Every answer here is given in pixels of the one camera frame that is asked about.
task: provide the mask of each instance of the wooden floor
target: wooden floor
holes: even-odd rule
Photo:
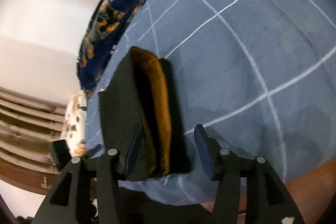
[[[315,224],[336,194],[336,158],[286,184],[298,205],[306,224]],[[213,203],[203,206],[211,211]],[[241,197],[240,211],[246,209],[246,197]],[[238,224],[245,223],[245,216],[238,217]]]

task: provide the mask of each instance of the wall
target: wall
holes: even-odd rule
[[[66,105],[78,91],[76,58],[99,0],[0,0],[0,87]],[[34,216],[44,196],[0,181],[15,216]]]

